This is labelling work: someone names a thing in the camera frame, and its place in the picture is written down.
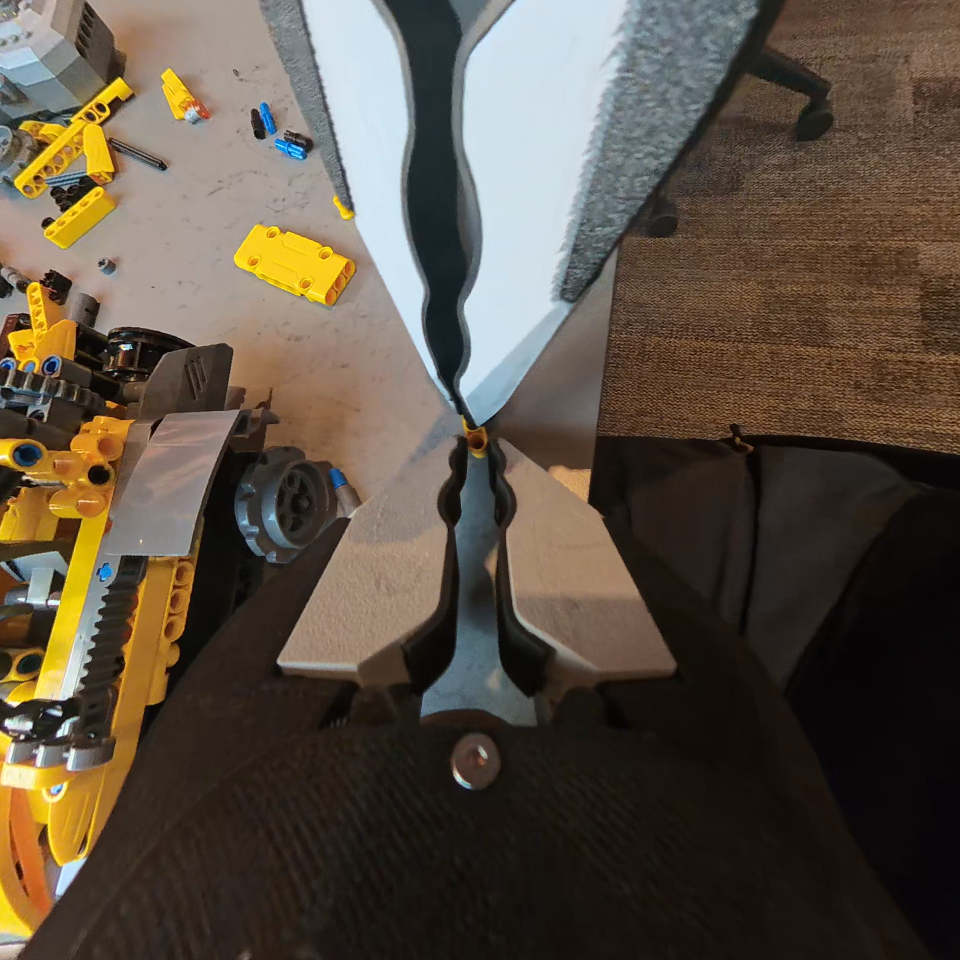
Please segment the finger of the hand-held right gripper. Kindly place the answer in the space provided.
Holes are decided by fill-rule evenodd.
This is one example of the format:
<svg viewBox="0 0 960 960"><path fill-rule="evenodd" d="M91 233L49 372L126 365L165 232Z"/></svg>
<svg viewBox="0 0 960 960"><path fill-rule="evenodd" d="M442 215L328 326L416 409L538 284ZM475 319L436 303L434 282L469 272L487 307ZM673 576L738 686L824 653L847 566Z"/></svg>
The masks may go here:
<svg viewBox="0 0 960 960"><path fill-rule="evenodd" d="M344 180L341 201L428 374L461 413L452 135L459 19L445 1L315 1L302 10Z"/></svg>
<svg viewBox="0 0 960 960"><path fill-rule="evenodd" d="M564 295L629 3L461 2L455 132L471 244L458 390L484 425L583 293Z"/></svg>

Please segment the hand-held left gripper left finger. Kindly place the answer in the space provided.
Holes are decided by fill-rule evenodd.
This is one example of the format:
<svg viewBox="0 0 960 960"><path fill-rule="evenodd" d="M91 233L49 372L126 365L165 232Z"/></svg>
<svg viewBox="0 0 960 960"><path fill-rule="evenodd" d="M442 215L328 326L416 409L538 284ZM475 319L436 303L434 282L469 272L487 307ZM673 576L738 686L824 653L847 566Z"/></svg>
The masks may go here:
<svg viewBox="0 0 960 960"><path fill-rule="evenodd" d="M278 657L288 675L423 693L455 650L467 441L404 466L354 511Z"/></svg>

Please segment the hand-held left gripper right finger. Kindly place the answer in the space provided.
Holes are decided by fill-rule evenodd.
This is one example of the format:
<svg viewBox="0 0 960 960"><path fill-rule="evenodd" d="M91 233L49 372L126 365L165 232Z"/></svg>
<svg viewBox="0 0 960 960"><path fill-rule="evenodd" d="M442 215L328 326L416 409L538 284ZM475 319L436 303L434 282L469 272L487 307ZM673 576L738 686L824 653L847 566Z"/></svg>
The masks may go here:
<svg viewBox="0 0 960 960"><path fill-rule="evenodd" d="M601 514L505 440L488 449L499 658L526 696L671 677L677 662Z"/></svg>

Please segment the cluster of small brick pins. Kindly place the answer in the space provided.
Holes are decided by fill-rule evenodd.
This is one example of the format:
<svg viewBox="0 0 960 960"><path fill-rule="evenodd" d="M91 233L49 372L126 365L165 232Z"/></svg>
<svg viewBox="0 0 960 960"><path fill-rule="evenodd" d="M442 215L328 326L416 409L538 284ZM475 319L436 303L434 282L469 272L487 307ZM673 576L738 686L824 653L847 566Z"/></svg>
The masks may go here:
<svg viewBox="0 0 960 960"><path fill-rule="evenodd" d="M260 102L249 111L249 124L258 141L270 141L282 155L303 162L314 148L313 140L302 133L287 129L279 130L277 119L267 102Z"/></svg>

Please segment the grey desk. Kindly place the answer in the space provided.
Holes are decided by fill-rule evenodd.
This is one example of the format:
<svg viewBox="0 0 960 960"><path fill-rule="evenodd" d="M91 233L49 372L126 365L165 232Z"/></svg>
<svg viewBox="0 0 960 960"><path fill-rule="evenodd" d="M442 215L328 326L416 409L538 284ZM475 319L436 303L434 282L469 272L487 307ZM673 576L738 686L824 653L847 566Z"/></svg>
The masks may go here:
<svg viewBox="0 0 960 960"><path fill-rule="evenodd" d="M296 414L374 457L373 414L432 386L393 304L294 347ZM373 414L350 413L372 402ZM598 958L572 800L584 766L551 727L422 725L405 683L288 675L279 656L340 517L207 642L146 729L105 827L17 958Z"/></svg>

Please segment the grey axle blue tips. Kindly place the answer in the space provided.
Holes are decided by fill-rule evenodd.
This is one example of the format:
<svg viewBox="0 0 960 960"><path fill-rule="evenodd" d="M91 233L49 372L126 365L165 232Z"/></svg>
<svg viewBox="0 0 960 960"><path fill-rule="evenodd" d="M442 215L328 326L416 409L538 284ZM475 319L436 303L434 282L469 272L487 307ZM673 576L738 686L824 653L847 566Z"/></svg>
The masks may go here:
<svg viewBox="0 0 960 960"><path fill-rule="evenodd" d="M362 498L341 469L331 466L328 477L337 500L339 516L351 519L362 506Z"/></svg>

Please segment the yellow rectangular brick panel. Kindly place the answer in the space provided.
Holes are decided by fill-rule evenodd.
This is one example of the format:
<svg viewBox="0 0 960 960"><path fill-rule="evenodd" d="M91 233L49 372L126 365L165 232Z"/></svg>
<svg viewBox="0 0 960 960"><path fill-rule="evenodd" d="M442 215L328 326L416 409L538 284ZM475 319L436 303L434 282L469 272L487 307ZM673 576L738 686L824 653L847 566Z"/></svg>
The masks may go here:
<svg viewBox="0 0 960 960"><path fill-rule="evenodd" d="M334 306L354 277L354 260L276 225L256 224L234 253L235 265L309 302Z"/></svg>

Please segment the black office chair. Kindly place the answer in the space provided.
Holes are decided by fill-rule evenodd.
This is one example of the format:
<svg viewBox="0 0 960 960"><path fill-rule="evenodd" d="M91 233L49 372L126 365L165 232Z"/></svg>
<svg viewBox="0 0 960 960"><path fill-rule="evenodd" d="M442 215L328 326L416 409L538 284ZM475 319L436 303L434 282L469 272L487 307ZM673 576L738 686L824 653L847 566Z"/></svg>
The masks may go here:
<svg viewBox="0 0 960 960"><path fill-rule="evenodd" d="M834 125L831 104L832 84L800 61L766 44L757 53L747 73L764 83L790 90L806 97L807 103L798 114L795 137L798 141L822 138ZM668 195L668 186L674 171L654 190L634 220L633 227L651 238L667 238L678 227L676 203Z"/></svg>

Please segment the black brick axle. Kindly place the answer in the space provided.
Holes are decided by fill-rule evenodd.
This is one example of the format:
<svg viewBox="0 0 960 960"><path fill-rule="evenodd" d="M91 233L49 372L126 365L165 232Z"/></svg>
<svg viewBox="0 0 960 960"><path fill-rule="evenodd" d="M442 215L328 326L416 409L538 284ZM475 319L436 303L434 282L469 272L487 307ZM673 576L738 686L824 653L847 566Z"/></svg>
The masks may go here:
<svg viewBox="0 0 960 960"><path fill-rule="evenodd" d="M169 169L168 163L145 150L140 150L126 142L114 137L106 139L107 145L120 156L138 162L157 172L166 172Z"/></svg>

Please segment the yellow flat wedge panel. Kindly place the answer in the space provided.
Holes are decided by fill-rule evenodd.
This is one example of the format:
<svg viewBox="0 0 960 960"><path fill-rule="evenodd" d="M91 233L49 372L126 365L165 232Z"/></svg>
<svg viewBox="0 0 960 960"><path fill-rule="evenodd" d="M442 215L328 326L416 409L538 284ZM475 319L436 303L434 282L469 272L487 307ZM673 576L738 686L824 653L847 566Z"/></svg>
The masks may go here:
<svg viewBox="0 0 960 960"><path fill-rule="evenodd" d="M85 175L97 186L106 186L114 180L114 158L102 126L87 124L82 131L82 150Z"/></svg>

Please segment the black perforated connector block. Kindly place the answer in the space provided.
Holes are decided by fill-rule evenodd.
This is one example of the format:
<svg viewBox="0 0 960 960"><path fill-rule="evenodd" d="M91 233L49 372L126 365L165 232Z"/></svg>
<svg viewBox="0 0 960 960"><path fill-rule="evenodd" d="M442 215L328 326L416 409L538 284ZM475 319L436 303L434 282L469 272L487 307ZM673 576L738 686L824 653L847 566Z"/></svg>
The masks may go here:
<svg viewBox="0 0 960 960"><path fill-rule="evenodd" d="M50 186L49 192L58 211L60 213L66 213L67 210L70 210L99 186L100 185L91 177L82 175L66 184Z"/></svg>

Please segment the yellow grey brick vehicle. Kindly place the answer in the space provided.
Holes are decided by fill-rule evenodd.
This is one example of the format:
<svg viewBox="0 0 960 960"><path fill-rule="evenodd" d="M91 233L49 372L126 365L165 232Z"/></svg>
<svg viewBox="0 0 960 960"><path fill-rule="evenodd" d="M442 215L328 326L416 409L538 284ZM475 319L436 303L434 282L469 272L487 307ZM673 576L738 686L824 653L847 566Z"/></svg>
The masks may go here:
<svg viewBox="0 0 960 960"><path fill-rule="evenodd" d="M226 343L141 327L54 270L2 277L2 958L91 854L169 686L342 518L329 462L268 447Z"/></svg>

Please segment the yellow thick brick beam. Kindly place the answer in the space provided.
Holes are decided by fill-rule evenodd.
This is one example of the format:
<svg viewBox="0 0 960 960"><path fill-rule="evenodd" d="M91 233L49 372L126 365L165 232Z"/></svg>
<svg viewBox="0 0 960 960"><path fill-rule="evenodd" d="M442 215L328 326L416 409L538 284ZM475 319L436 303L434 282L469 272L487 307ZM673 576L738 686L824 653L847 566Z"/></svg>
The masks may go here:
<svg viewBox="0 0 960 960"><path fill-rule="evenodd" d="M65 127L57 127L50 135L32 132L44 146L37 157L13 180L14 188L28 199L42 195L49 178L58 176L83 154L84 135L88 127L101 127L112 117L114 108L135 95L124 78L115 78L96 97L87 102Z"/></svg>

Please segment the grey brick battery hub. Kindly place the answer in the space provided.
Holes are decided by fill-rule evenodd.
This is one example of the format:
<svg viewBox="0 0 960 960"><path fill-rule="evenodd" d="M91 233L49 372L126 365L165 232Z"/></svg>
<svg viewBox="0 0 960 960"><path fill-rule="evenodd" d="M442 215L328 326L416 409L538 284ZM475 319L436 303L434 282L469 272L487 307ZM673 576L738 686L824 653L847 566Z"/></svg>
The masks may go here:
<svg viewBox="0 0 960 960"><path fill-rule="evenodd" d="M1 122L75 113L123 77L126 54L86 1L1 3Z"/></svg>

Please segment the grey brick sprocket wheel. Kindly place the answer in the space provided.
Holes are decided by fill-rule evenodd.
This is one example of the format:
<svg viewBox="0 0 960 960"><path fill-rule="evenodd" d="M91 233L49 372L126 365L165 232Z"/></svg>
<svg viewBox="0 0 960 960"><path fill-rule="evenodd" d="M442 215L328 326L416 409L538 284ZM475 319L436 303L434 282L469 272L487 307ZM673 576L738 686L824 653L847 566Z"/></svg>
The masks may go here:
<svg viewBox="0 0 960 960"><path fill-rule="evenodd" d="M0 126L1 182L12 186L20 173L40 155L44 147L28 131Z"/></svg>

